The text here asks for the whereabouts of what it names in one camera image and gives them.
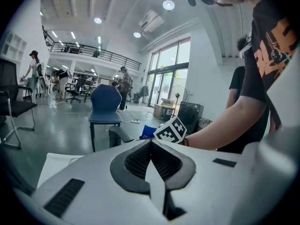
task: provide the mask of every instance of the large window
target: large window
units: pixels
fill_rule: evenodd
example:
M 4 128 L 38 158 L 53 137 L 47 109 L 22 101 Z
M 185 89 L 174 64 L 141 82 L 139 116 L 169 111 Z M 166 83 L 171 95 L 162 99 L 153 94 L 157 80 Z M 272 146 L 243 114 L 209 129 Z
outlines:
M 176 93 L 182 93 L 179 103 L 183 99 L 190 44 L 190 39 L 185 39 L 152 54 L 146 83 L 150 97 L 145 102 L 149 106 L 161 104 L 162 98 L 176 101 Z

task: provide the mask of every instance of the power strip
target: power strip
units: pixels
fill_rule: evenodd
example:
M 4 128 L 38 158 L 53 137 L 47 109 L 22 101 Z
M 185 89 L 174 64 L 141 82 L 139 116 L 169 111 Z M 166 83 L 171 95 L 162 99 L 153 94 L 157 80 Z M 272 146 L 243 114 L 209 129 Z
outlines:
M 141 121 L 139 119 L 134 119 L 134 120 L 131 120 L 132 123 L 141 123 Z

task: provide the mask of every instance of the black and white marker cube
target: black and white marker cube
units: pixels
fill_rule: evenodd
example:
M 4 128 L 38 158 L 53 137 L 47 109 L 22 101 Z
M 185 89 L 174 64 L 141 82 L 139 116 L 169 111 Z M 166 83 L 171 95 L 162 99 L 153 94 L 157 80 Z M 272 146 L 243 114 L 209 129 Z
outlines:
M 154 133 L 157 139 L 165 140 L 172 143 L 180 143 L 185 134 L 186 127 L 182 124 L 178 117 L 173 117 Z

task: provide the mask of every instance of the pedestal fan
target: pedestal fan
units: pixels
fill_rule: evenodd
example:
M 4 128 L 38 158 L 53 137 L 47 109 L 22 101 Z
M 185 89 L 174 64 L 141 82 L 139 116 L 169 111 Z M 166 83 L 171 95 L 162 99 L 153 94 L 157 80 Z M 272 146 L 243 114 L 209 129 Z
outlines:
M 174 117 L 178 101 L 179 103 L 181 101 L 185 102 L 188 98 L 188 92 L 183 86 L 180 85 L 173 86 L 171 91 L 172 91 L 172 95 L 171 95 L 172 98 L 176 98 L 176 105 L 173 113 L 173 117 Z

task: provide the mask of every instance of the black armrest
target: black armrest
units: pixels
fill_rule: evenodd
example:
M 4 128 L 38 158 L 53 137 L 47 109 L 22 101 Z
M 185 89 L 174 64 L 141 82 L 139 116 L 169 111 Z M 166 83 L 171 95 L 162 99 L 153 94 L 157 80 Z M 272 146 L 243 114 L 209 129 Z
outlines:
M 0 90 L 0 96 L 1 97 L 6 97 L 7 99 L 9 99 L 9 91 L 7 91 L 7 90 Z
M 18 88 L 29 90 L 32 93 L 32 89 L 30 87 L 18 86 Z
M 122 128 L 118 126 L 109 127 L 109 132 L 115 132 L 124 143 L 129 143 L 134 140 L 133 137 L 129 136 L 127 133 L 124 132 Z

